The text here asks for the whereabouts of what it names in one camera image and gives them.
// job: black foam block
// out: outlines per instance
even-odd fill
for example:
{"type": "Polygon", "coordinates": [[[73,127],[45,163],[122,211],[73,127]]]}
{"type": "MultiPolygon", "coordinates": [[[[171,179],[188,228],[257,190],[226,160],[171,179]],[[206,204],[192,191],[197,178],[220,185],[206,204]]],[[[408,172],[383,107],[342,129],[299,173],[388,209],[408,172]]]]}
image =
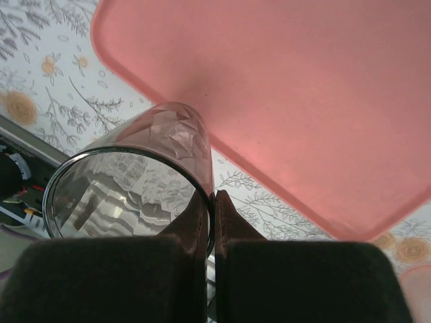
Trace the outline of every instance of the black foam block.
{"type": "Polygon", "coordinates": [[[175,236],[49,240],[29,247],[1,296],[1,322],[177,322],[186,256],[175,236]]]}
{"type": "Polygon", "coordinates": [[[370,244],[231,241],[225,269],[224,322],[413,322],[370,244]]]}

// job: floral wallpaper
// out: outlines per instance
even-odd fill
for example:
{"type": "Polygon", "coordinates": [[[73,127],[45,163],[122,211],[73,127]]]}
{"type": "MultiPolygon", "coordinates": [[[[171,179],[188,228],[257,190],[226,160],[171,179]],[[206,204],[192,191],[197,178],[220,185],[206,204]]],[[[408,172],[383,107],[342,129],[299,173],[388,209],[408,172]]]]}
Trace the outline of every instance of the floral wallpaper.
{"type": "MultiPolygon", "coordinates": [[[[152,103],[113,75],[90,42],[95,0],[0,0],[0,113],[72,155],[152,103]]],[[[275,240],[330,237],[213,152],[215,186],[275,240]]],[[[374,243],[398,273],[431,261],[431,204],[374,243]]]]}

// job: glass rim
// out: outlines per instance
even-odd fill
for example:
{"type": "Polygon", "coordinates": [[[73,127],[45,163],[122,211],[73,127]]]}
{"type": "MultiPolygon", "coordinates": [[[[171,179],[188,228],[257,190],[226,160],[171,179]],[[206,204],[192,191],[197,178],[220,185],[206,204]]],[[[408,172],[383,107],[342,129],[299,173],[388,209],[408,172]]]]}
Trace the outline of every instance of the glass rim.
{"type": "Polygon", "coordinates": [[[201,195],[201,197],[203,198],[203,200],[207,205],[207,211],[209,214],[207,257],[211,254],[211,251],[215,243],[214,230],[215,230],[215,211],[216,210],[214,205],[214,201],[215,201],[214,191],[211,193],[211,195],[208,196],[208,194],[203,189],[202,185],[200,185],[200,183],[193,175],[191,175],[188,171],[186,171],[184,168],[179,166],[174,161],[168,159],[167,157],[164,157],[163,155],[160,155],[159,153],[155,153],[154,151],[149,149],[136,148],[136,147],[124,146],[124,145],[101,146],[101,147],[95,147],[91,149],[86,149],[84,151],[80,151],[76,155],[73,155],[68,160],[63,162],[55,170],[54,174],[51,176],[51,178],[48,181],[48,184],[46,185],[45,192],[42,198],[42,218],[50,238],[57,238],[54,235],[54,232],[52,231],[52,226],[49,224],[50,220],[53,220],[53,223],[55,224],[55,229],[58,231],[59,235],[63,238],[63,235],[61,234],[61,230],[58,228],[57,222],[55,221],[55,218],[54,218],[54,192],[59,180],[70,169],[70,167],[75,165],[77,162],[87,157],[99,155],[101,153],[132,153],[133,155],[148,157],[158,162],[161,162],[167,165],[168,167],[171,167],[173,170],[176,170],[179,174],[184,176],[190,182],[190,184],[192,184],[195,187],[195,189],[199,192],[199,194],[201,195]]]}

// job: white patterned wallpaper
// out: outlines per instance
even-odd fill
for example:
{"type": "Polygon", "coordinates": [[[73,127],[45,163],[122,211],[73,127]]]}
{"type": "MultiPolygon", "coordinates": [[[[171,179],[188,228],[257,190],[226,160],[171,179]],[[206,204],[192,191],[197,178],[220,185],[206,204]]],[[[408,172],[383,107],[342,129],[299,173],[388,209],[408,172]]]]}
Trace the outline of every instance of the white patterned wallpaper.
{"type": "MultiPolygon", "coordinates": [[[[0,113],[71,155],[152,103],[97,59],[89,27],[94,0],[0,0],[0,113]]],[[[226,189],[270,239],[329,239],[236,166],[213,152],[215,185],[226,189]]],[[[378,244],[398,273],[431,260],[428,203],[378,244]]]]}

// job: drinking glass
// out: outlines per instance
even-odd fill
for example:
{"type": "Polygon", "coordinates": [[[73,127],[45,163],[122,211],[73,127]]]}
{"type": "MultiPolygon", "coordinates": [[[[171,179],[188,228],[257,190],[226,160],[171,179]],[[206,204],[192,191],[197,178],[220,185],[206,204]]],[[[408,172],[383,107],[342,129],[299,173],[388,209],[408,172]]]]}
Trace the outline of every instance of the drinking glass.
{"type": "Polygon", "coordinates": [[[69,158],[46,187],[42,212],[50,237],[160,233],[198,194],[213,246],[211,148],[191,107],[159,104],[69,158]]]}

